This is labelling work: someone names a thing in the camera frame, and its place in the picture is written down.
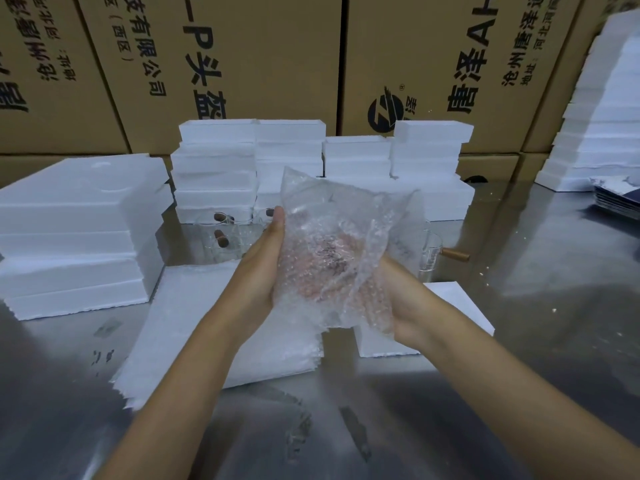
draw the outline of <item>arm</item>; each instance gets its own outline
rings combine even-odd
[[[284,211],[245,254],[96,480],[187,478],[238,348],[272,308]]]
[[[541,478],[631,479],[640,452],[398,263],[381,263],[396,340],[419,350]]]

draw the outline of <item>stainless steel table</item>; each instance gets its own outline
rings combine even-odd
[[[467,219],[435,223],[469,263],[441,259],[496,338],[640,445],[640,226],[589,194],[484,184]],[[193,261],[165,214],[169,266]],[[0,478],[87,479],[131,421],[109,379],[149,304],[28,322],[0,310]],[[312,373],[224,391],[194,478],[529,478],[420,356],[361,359],[324,336]]]

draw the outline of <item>bubble wrap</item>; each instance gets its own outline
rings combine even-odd
[[[285,237],[274,299],[319,329],[368,323],[393,333],[378,270],[387,250],[417,274],[424,244],[422,196],[373,193],[285,169]]]

